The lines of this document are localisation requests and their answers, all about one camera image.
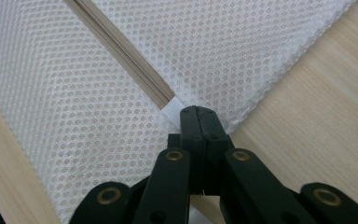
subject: hexagonal mesh pattern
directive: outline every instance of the hexagonal mesh pattern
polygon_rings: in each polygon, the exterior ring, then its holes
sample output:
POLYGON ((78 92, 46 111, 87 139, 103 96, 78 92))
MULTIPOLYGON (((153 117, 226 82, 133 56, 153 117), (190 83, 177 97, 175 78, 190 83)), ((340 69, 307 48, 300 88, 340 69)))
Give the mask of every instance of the hexagonal mesh pattern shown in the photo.
POLYGON ((185 105, 232 132, 354 0, 92 0, 185 105))
MULTIPOLYGON (((230 132, 353 1, 94 2, 230 132)), ((0 110, 63 223, 95 185, 148 175, 176 131, 59 0, 0 1, 0 110)))
POLYGON ((0 1, 0 111, 63 223, 149 175, 174 126, 62 1, 0 1))

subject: wooden slat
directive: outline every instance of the wooden slat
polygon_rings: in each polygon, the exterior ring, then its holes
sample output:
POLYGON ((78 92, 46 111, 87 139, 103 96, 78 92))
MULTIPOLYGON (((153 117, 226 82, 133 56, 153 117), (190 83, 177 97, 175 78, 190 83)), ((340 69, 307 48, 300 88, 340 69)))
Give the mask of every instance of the wooden slat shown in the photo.
MULTIPOLYGON (((358 2, 295 64, 232 134, 291 189, 312 181, 358 202, 358 2)), ((7 223, 57 223, 0 116, 0 211, 7 223)), ((193 202, 223 223, 216 198, 193 202)))
POLYGON ((1 114, 0 212, 7 223, 60 223, 48 195, 1 114))

